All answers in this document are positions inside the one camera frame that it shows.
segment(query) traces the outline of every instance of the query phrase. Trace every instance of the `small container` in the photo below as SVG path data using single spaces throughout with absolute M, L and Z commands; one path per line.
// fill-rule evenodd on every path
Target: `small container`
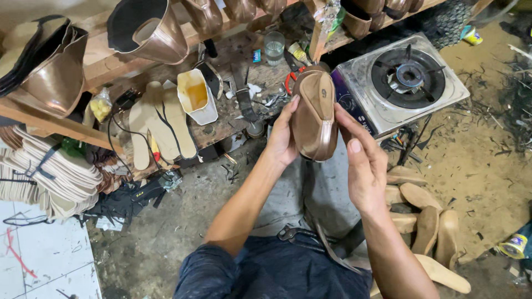
M 508 240 L 499 243 L 499 250 L 513 259 L 525 258 L 525 247 L 527 246 L 527 237 L 521 234 L 513 234 Z
M 274 31 L 264 37 L 264 53 L 269 65 L 277 65 L 283 59 L 285 50 L 285 36 Z
M 198 125 L 203 126 L 218 119 L 214 97 L 200 70 L 177 75 L 177 95 L 185 113 Z
M 464 29 L 462 30 L 462 34 L 460 34 L 460 38 L 474 46 L 480 45 L 480 43 L 484 41 L 478 34 L 475 26 L 471 25 L 467 25 L 464 27 Z

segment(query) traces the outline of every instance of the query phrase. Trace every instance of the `blue label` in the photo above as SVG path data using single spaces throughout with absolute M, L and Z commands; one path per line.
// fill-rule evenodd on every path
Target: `blue label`
M 261 60 L 261 50 L 255 50 L 253 51 L 253 62 L 260 62 Z
M 354 118 L 356 119 L 372 136 L 377 134 L 375 128 L 371 125 L 368 117 L 360 106 L 356 103 L 354 95 L 349 92 L 345 85 L 344 79 L 338 72 L 334 70 L 331 73 L 332 82 L 336 90 L 336 101 Z

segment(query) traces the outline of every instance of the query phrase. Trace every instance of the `cardboard insole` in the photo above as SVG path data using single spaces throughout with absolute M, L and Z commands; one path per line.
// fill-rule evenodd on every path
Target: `cardboard insole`
M 147 138 L 148 114 L 143 111 L 143 98 L 130 109 L 129 130 L 140 133 Z M 146 169 L 149 165 L 149 149 L 146 140 L 139 134 L 131 134 L 131 142 L 133 143 L 133 164 L 135 168 L 138 170 Z
M 166 160 L 174 160 L 179 156 L 176 139 L 172 130 L 159 118 L 157 111 L 164 118 L 172 113 L 168 107 L 163 112 L 163 87 L 157 82 L 150 82 L 146 85 L 146 92 L 143 95 L 144 113 L 148 117 L 148 129 L 157 142 L 161 155 Z
M 170 88 L 164 91 L 164 105 L 166 106 L 168 123 L 172 126 L 179 142 L 181 157 L 183 159 L 194 158 L 197 155 L 197 147 L 190 135 L 187 126 L 187 114 L 183 110 L 183 106 L 181 106 L 177 89 Z

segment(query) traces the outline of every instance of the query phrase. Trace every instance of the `gray cloth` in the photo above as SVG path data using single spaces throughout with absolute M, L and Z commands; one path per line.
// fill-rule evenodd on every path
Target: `gray cloth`
M 326 235 L 345 236 L 360 219 L 349 199 L 347 167 L 347 150 L 341 138 L 334 155 L 325 162 L 298 157 L 273 187 L 251 235 L 274 236 L 286 224 L 310 228 L 307 223 L 317 218 Z

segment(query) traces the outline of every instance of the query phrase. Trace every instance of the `wooden stick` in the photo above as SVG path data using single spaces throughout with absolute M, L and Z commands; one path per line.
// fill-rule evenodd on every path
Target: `wooden stick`
M 22 105 L 8 98 L 0 98 L 0 115 L 24 122 L 28 126 L 46 129 L 49 132 L 65 135 L 79 141 L 111 150 L 107 134 L 84 126 L 70 119 L 58 119 L 37 109 Z M 117 138 L 111 136 L 111 142 L 117 153 L 123 149 Z

